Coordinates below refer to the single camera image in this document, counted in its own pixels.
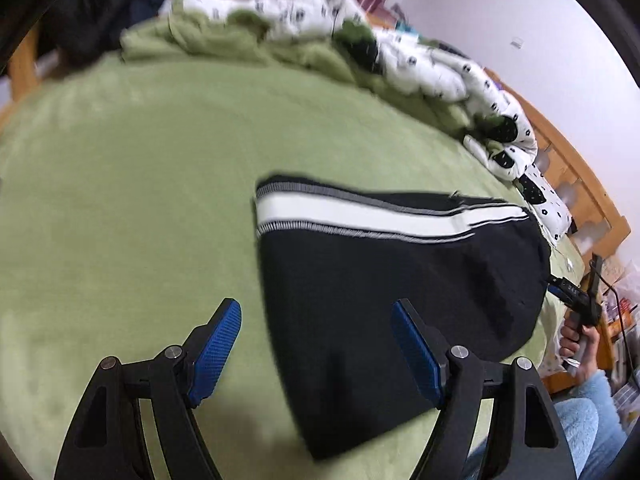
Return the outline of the person's right hand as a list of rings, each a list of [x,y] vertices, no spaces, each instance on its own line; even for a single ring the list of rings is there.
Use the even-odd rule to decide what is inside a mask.
[[[560,330],[559,355],[564,360],[579,362],[573,368],[573,376],[578,384],[586,382],[597,373],[597,353],[600,334],[594,326],[583,326],[574,312],[567,315]]]

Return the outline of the light blue sleeve forearm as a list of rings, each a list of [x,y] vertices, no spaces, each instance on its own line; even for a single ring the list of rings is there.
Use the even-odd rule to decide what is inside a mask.
[[[578,479],[602,479],[627,440],[611,387],[597,370],[554,404]]]

